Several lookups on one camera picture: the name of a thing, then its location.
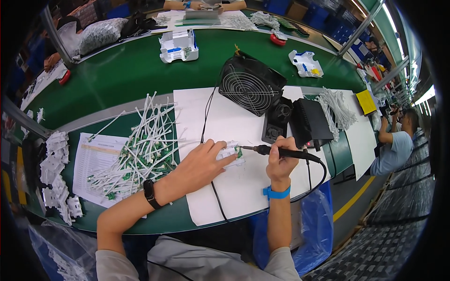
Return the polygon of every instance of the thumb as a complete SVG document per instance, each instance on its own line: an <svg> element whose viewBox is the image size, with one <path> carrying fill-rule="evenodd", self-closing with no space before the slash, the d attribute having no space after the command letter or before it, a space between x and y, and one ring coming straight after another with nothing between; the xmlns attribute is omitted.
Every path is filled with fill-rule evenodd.
<svg viewBox="0 0 450 281"><path fill-rule="evenodd" d="M269 164L270 165L278 165L279 164L279 151L278 151L278 146L273 145L272 148L270 149L270 153L269 153Z"/></svg>

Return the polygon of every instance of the blue wrist strap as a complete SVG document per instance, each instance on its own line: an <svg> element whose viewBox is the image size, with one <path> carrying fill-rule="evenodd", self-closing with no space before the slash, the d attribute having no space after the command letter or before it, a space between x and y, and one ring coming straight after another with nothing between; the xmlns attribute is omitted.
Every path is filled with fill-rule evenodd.
<svg viewBox="0 0 450 281"><path fill-rule="evenodd" d="M267 195L267 200L269 200L269 201L270 201L271 198L274 198L274 199L286 198L287 196L289 196L290 192L291 192L291 186L290 185L283 192L272 191L272 186L271 185L269 185L269 187L263 188L263 190L262 190L262 194L263 195Z"/></svg>

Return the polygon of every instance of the gray floor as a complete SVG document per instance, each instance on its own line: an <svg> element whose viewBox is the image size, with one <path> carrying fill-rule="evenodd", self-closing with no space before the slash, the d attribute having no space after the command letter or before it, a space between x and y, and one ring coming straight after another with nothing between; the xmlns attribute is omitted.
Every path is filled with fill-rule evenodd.
<svg viewBox="0 0 450 281"><path fill-rule="evenodd" d="M344 171L345 175L353 173L353 167ZM339 245L347 237L349 232L358 224L358 220L367 210L371 200L377 195L383 187L388 176L376 177L359 199L345 212L337 221L334 222L333 248ZM331 198L333 202L333 213L339 211L368 181L370 176L363 176L358 181L350 180L345 183L333 185L343 179L342 174L331 180Z"/></svg>

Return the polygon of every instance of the fitness tracker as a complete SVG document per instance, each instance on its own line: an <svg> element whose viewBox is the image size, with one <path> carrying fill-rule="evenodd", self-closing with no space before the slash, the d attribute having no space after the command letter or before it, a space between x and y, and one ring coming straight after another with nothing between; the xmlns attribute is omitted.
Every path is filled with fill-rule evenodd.
<svg viewBox="0 0 450 281"><path fill-rule="evenodd" d="M151 180L146 180L144 182L144 196L147 199L147 202L155 209L158 210L162 208L161 205L156 202L155 199L155 190L153 189L153 182Z"/></svg>
<svg viewBox="0 0 450 281"><path fill-rule="evenodd" d="M191 1L188 1L186 3L183 3L183 6L186 6L184 9L189 9L191 7Z"/></svg>
<svg viewBox="0 0 450 281"><path fill-rule="evenodd" d="M262 190L262 194L263 195L267 195L267 200L270 201L271 198L274 199L283 199L286 198L287 196L289 196L289 193L291 192L291 186L289 185L289 187L283 191L283 192L277 192L277 191L272 191L272 186L269 185L269 187L266 187Z"/></svg>

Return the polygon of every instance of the green table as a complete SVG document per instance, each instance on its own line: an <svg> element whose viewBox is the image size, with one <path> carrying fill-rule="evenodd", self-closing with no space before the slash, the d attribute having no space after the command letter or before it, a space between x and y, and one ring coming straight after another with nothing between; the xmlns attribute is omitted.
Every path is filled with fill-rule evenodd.
<svg viewBox="0 0 450 281"><path fill-rule="evenodd" d="M288 85L349 89L360 92L365 85L355 71L355 66L337 58L335 55L311 45L288 40L284 47L274 45L266 33L232 30L196 30L199 58L192 62L175 61L164 64L159 58L161 36L150 36L130 41L105 50L77 65L71 70L69 81L61 86L57 81L45 88L28 106L37 112L45 109L45 121L41 124L48 129L74 121L88 114L135 101L145 97L146 93L158 91L158 94L171 93L174 89L212 87L225 60L234 51L234 44L251 56L261 60L288 79ZM290 63L288 53L312 51L315 60L319 60L324 71L323 78L300 78L296 68ZM136 123L137 115L120 118L103 134L128 136L129 125ZM102 121L69 134L70 160L63 171L63 178L69 190L72 189L73 166L80 132L96 133L108 121ZM338 174L352 165L348 141L341 132L339 142L325 145L323 150L331 175ZM333 151L336 163L329 148ZM77 218L74 227L89 231L96 230L98 215L103 207L83 201L85 216ZM31 195L28 209L42 216L37 197ZM50 218L63 223L59 217ZM199 228L190 219L186 198L174 202L171 208L163 208L151 213L147 219L141 219L127 233L154 234L186 231Z"/></svg>

